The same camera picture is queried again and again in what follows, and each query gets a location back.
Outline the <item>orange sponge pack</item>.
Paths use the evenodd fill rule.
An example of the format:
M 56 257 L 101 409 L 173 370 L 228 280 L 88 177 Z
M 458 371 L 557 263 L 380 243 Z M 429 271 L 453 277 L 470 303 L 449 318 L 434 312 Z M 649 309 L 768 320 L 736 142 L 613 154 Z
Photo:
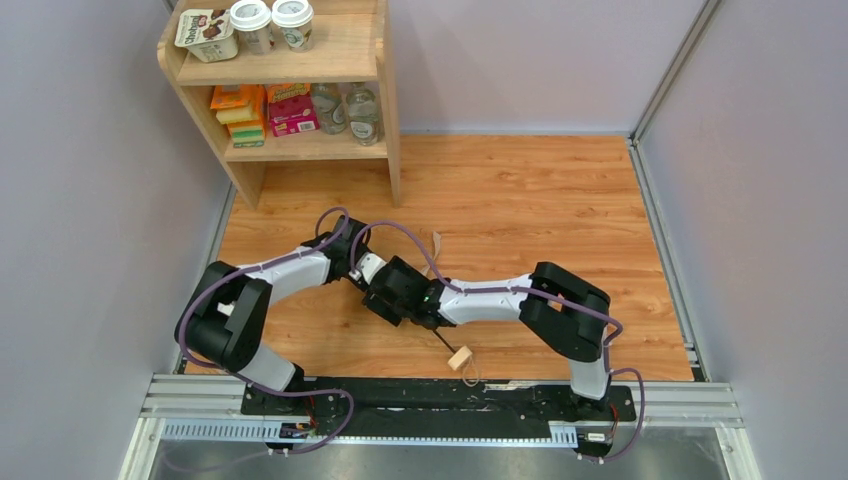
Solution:
M 218 85 L 210 109 L 235 148 L 258 148 L 266 140 L 266 90 L 263 85 Z

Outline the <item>white lidded cup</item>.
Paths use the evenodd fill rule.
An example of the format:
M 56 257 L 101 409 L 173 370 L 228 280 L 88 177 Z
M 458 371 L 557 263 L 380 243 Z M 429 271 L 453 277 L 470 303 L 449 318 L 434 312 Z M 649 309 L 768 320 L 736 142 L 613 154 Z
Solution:
M 271 11 L 263 1 L 237 1 L 230 8 L 230 20 L 251 54 L 265 55 L 273 51 Z
M 271 7 L 272 22 L 293 52 L 303 53 L 312 48 L 314 9 L 307 0 L 277 0 Z

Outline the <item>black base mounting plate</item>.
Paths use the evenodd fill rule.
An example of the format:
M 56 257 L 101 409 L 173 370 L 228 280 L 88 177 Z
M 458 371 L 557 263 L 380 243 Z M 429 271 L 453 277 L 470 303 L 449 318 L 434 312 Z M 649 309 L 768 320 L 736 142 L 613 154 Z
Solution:
M 312 395 L 281 398 L 248 387 L 241 411 L 304 415 L 316 421 L 320 434 L 341 428 L 347 436 L 440 439 L 541 439 L 549 437 L 552 421 L 609 424 L 638 417 L 625 386 L 612 387 L 605 406 L 578 399 L 567 384 L 511 387 L 491 381 L 468 387 L 448 379 L 316 377 L 295 388 Z

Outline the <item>Chobani yogurt tub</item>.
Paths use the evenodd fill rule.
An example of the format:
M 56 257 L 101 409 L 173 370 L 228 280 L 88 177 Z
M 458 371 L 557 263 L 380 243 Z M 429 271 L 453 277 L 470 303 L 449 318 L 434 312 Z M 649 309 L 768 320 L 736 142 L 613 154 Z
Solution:
M 235 29 L 226 9 L 188 9 L 182 12 L 174 44 L 203 63 L 230 60 L 239 52 Z

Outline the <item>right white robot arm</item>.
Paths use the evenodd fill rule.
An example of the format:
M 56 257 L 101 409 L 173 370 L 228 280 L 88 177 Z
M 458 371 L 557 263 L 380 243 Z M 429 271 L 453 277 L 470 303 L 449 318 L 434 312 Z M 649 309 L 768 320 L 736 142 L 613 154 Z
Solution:
M 565 357 L 574 395 L 600 401 L 610 375 L 604 340 L 610 296 L 551 262 L 507 280 L 465 282 L 430 279 L 399 257 L 363 256 L 351 277 L 364 291 L 364 305 L 393 325 L 408 320 L 425 329 L 475 321 L 520 322 Z

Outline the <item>right clear glass bottle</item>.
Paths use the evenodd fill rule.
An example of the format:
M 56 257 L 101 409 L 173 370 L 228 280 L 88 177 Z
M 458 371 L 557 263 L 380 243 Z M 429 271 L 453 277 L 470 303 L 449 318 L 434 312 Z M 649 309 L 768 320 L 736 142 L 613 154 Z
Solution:
M 377 143 L 380 136 L 380 109 L 375 93 L 364 82 L 350 84 L 346 96 L 349 128 L 362 146 Z

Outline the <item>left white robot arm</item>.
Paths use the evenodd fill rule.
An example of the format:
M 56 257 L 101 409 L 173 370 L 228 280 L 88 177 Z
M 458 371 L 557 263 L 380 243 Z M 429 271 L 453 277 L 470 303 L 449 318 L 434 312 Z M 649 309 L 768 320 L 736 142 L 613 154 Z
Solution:
M 302 369 L 262 342 L 268 311 L 303 290 L 350 279 L 350 263 L 368 251 L 364 228 L 342 214 L 332 230 L 280 257 L 208 265 L 175 327 L 186 360 L 224 370 L 262 391 L 296 391 Z

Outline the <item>pink orange snack box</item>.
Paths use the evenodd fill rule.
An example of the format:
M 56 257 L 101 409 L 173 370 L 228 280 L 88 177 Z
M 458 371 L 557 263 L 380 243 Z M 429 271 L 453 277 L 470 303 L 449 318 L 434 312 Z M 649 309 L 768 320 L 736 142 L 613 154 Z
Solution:
M 275 137 L 319 129 L 310 97 L 310 83 L 269 84 L 265 90 L 268 125 Z

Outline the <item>wooden shelf unit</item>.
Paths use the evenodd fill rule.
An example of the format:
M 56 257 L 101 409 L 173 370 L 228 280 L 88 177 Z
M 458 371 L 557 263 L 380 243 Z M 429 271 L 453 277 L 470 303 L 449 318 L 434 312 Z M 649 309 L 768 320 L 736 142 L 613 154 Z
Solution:
M 159 65 L 243 201 L 259 204 L 266 168 L 311 160 L 387 161 L 394 203 L 401 201 L 401 154 L 396 81 L 386 1 L 315 1 L 312 47 L 291 51 L 279 39 L 273 51 L 252 54 L 240 45 L 229 59 L 205 63 L 179 47 L 186 11 L 221 15 L 229 1 L 173 1 L 157 46 Z M 353 82 L 372 82 L 379 94 L 380 131 L 365 146 L 349 131 L 321 132 L 309 103 L 322 84 L 336 94 Z

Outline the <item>right white lidded cup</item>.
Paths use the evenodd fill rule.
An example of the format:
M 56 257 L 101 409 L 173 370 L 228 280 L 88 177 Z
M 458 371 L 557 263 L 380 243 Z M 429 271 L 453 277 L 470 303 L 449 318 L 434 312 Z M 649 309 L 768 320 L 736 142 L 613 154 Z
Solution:
M 277 0 L 271 7 L 272 22 L 293 52 L 303 53 L 312 48 L 314 9 L 307 0 Z

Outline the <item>beige folding umbrella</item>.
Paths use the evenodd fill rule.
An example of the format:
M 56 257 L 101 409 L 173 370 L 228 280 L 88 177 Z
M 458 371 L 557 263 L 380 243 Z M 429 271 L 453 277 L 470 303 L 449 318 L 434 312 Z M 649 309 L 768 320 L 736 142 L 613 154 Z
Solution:
M 433 245 L 432 260 L 435 262 L 441 249 L 441 235 L 433 231 L 431 239 Z M 427 276 L 431 270 L 432 268 L 428 264 L 421 269 L 421 273 Z M 455 348 L 436 330 L 433 331 L 433 335 L 451 352 L 452 356 L 447 362 L 448 366 L 453 371 L 460 373 L 462 383 L 469 388 L 477 386 L 481 380 L 481 374 L 475 363 L 473 352 L 467 346 Z

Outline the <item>left white lidded cup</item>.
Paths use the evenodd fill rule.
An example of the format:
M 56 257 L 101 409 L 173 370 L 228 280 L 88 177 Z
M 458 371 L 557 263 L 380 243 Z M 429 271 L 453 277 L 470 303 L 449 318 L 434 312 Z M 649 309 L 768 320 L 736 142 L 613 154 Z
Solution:
M 230 8 L 230 20 L 251 54 L 265 55 L 273 51 L 271 11 L 263 1 L 237 1 Z

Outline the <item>clear glass bottle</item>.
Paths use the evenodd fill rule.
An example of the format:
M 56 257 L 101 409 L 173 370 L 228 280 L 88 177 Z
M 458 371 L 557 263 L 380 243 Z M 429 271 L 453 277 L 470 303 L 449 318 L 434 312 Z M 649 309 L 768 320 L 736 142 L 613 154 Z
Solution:
M 310 97 L 323 133 L 335 135 L 346 129 L 345 109 L 336 83 L 313 83 Z
M 350 84 L 346 96 L 349 128 L 362 146 L 377 143 L 380 136 L 380 109 L 375 93 L 364 82 Z

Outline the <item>left clear glass bottle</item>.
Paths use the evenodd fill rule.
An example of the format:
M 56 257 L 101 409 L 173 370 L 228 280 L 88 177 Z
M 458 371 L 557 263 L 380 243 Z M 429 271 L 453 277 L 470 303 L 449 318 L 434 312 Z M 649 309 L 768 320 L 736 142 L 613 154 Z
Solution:
M 345 109 L 336 83 L 313 83 L 310 97 L 323 133 L 335 135 L 346 129 Z

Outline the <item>aluminium frame rail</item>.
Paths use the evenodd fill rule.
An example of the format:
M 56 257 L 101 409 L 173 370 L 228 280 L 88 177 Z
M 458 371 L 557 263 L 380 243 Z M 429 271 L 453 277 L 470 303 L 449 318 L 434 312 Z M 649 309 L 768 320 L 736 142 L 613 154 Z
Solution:
M 239 413 L 244 389 L 242 381 L 229 376 L 156 374 L 139 419 L 244 420 Z M 713 429 L 730 478 L 762 477 L 729 384 L 648 381 L 645 393 L 647 427 Z

